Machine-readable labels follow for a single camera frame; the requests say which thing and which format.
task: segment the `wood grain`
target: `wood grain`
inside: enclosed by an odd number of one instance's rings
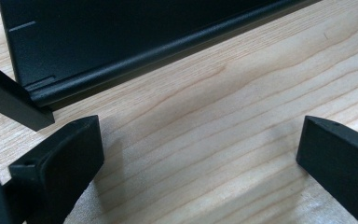
[[[0,19],[0,69],[13,77]],[[98,114],[105,165],[67,223],[357,223],[296,165],[305,115],[358,131],[358,0],[323,0],[54,112],[0,115],[0,179]]]

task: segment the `black leg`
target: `black leg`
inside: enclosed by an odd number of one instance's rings
[[[37,107],[28,91],[1,71],[0,113],[34,131],[54,123],[50,110]]]

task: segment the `wooden table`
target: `wooden table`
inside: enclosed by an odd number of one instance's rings
[[[0,69],[13,77],[0,19]],[[323,0],[54,112],[0,115],[7,166],[98,114],[105,165],[67,223],[356,223],[296,165],[312,115],[358,131],[358,0]]]

